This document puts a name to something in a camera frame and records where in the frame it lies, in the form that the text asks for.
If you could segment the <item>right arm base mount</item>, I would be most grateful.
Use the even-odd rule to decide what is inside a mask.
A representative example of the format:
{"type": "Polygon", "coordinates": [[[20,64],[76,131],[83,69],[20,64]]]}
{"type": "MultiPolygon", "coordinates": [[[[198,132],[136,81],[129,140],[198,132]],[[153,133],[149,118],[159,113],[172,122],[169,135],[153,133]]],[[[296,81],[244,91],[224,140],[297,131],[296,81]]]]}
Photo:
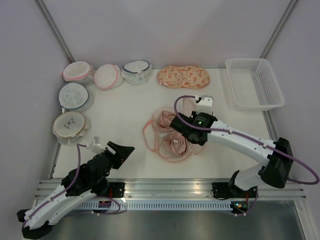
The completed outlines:
{"type": "Polygon", "coordinates": [[[212,197],[218,200],[250,199],[255,198],[257,193],[257,187],[252,187],[249,190],[242,190],[238,187],[229,188],[227,182],[212,182],[211,187],[212,197]]]}

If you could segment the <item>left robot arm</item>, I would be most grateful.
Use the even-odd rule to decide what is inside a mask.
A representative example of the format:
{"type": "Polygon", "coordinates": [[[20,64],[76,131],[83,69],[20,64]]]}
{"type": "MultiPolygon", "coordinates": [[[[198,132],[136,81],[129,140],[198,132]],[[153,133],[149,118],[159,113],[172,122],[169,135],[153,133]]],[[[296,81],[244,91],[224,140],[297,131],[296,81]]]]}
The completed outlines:
{"type": "Polygon", "coordinates": [[[125,184],[109,182],[107,177],[112,169],[118,170],[125,163],[135,148],[111,141],[103,147],[98,141],[96,137],[84,145],[84,148],[95,153],[91,160],[84,164],[79,162],[76,169],[71,170],[38,205],[17,212],[25,239],[38,240],[46,236],[63,217],[90,199],[106,198],[110,206],[116,202],[116,198],[124,196],[125,184]]]}

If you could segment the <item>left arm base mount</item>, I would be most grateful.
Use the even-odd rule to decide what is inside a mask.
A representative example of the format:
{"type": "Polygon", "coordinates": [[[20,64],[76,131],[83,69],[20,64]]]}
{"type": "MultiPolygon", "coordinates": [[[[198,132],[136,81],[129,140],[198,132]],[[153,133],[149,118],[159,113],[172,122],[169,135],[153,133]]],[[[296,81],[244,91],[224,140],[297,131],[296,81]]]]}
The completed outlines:
{"type": "Polygon", "coordinates": [[[109,187],[102,190],[97,196],[114,198],[123,198],[125,195],[125,183],[124,182],[110,182],[109,187]]]}

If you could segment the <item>pink satin bra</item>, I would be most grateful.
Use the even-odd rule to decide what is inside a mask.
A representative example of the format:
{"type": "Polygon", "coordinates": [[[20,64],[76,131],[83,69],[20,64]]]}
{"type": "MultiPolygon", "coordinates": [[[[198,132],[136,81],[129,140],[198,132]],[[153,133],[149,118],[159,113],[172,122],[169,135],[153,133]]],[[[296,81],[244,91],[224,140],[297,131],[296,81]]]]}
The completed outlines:
{"type": "Polygon", "coordinates": [[[170,127],[175,112],[171,109],[162,109],[155,118],[155,132],[159,137],[157,149],[159,155],[168,161],[178,161],[187,158],[192,153],[191,144],[177,131],[170,127]]]}

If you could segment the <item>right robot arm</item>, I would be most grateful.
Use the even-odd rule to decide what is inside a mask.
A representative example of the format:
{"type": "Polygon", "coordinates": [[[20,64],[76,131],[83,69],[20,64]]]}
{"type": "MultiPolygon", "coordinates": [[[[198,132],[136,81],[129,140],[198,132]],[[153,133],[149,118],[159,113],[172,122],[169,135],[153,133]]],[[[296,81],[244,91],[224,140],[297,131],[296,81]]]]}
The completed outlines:
{"type": "Polygon", "coordinates": [[[283,189],[293,164],[290,143],[284,138],[277,141],[262,139],[227,126],[215,116],[193,112],[190,117],[180,113],[170,127],[194,145],[217,143],[256,161],[246,170],[237,170],[228,182],[228,192],[235,198],[260,185],[283,189]]]}

